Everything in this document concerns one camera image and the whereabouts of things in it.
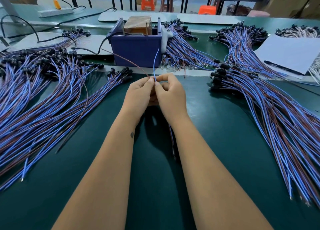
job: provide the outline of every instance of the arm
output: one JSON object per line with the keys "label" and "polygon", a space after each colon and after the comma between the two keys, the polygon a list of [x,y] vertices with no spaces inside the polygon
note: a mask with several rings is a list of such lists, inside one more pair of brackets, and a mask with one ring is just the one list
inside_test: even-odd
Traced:
{"label": "arm", "polygon": [[157,78],[165,80],[167,89],[155,83],[156,95],[177,140],[197,229],[272,229],[191,122],[181,83],[173,74]]}
{"label": "arm", "polygon": [[52,230],[124,229],[134,131],[153,87],[148,77],[130,85],[100,151]]}

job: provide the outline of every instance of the forearm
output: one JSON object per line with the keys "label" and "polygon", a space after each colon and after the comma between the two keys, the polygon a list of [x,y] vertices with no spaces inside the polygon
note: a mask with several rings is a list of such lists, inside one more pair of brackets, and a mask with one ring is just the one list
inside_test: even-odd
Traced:
{"label": "forearm", "polygon": [[134,130],[120,112],[53,230],[124,229]]}
{"label": "forearm", "polygon": [[173,130],[197,229],[272,229],[191,120]]}

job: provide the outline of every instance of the black pen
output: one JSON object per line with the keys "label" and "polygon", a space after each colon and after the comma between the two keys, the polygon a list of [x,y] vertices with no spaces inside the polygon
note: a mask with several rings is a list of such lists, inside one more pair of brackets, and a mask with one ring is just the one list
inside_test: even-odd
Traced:
{"label": "black pen", "polygon": [[275,63],[270,62],[270,61],[267,61],[267,60],[265,60],[264,63],[266,63],[266,64],[268,64],[268,65],[271,65],[271,66],[274,66],[274,67],[276,67],[276,68],[279,68],[279,69],[281,69],[281,70],[285,70],[285,71],[291,72],[291,73],[296,74],[296,75],[305,75],[305,74],[302,74],[302,73],[300,73],[300,72],[298,72],[298,71],[295,71],[295,70],[286,68],[286,67],[284,67],[284,66],[275,64]]}

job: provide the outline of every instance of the orange stool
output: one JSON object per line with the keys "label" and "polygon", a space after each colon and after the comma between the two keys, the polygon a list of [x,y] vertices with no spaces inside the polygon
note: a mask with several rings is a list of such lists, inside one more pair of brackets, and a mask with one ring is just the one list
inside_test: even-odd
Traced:
{"label": "orange stool", "polygon": [[149,7],[154,11],[154,0],[141,0],[141,10],[145,11],[146,7]]}
{"label": "orange stool", "polygon": [[217,8],[211,5],[201,5],[198,14],[199,15],[215,15],[217,12]]}

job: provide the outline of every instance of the extension cord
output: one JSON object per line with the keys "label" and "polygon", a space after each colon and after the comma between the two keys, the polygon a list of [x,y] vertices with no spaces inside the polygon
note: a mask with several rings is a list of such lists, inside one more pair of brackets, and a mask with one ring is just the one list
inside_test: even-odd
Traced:
{"label": "extension cord", "polygon": [[73,9],[72,8],[62,8],[60,10],[52,9],[52,10],[38,11],[39,17],[65,15],[65,14],[71,14],[71,13],[73,13]]}

